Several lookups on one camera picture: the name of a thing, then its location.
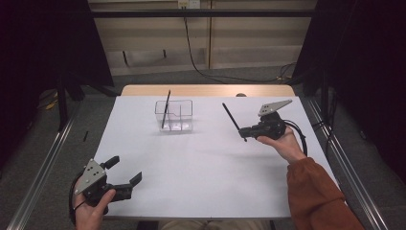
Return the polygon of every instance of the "wall outlet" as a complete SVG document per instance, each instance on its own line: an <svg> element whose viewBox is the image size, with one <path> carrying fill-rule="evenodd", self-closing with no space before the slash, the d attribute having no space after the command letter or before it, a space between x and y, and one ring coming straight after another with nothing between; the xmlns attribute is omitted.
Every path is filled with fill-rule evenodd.
<svg viewBox="0 0 406 230"><path fill-rule="evenodd" d="M189 9L200 9L200 0L189 0Z"/></svg>
<svg viewBox="0 0 406 230"><path fill-rule="evenodd" d="M188 9L189 0L178 0L178 9Z"/></svg>

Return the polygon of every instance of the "wooden tabletop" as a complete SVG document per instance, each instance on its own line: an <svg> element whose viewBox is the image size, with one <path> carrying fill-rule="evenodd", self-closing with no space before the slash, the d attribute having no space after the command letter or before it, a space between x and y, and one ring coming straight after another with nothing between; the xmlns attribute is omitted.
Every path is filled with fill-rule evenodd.
<svg viewBox="0 0 406 230"><path fill-rule="evenodd" d="M289 85L284 84L130 84L122 96L213 96L235 97L294 97Z"/></svg>

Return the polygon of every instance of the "person's leg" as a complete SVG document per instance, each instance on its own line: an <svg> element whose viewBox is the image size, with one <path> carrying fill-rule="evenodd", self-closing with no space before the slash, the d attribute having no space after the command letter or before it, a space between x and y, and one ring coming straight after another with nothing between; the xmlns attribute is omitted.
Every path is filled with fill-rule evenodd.
<svg viewBox="0 0 406 230"><path fill-rule="evenodd" d="M269 220L223 220L211 221L206 230L270 230Z"/></svg>
<svg viewBox="0 0 406 230"><path fill-rule="evenodd" d="M158 230L204 230L205 220L168 220L159 221Z"/></svg>

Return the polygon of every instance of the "transparent box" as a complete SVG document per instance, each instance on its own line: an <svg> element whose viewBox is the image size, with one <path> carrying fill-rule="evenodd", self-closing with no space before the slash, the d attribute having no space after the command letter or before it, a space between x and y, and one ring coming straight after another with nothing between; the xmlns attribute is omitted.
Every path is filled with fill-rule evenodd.
<svg viewBox="0 0 406 230"><path fill-rule="evenodd" d="M161 131L192 131L193 103L191 100L158 101L155 103L155 116Z"/></svg>

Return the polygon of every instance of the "white paper sheet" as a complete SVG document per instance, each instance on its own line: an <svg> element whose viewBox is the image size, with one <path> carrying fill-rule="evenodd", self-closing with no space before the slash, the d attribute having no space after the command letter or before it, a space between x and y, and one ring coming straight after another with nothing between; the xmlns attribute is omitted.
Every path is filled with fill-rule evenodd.
<svg viewBox="0 0 406 230"><path fill-rule="evenodd" d="M287 163L271 147L244 142L222 106L226 103L239 127L259 122L263 104L292 99L278 112L306 136L308 155L332 176L320 144L297 97L171 97L193 102L193 131L160 132L156 101L165 97L118 97L95 160L119 155L107 182L143 180L132 198L109 204L111 217L140 219L250 219L290 217Z"/></svg>

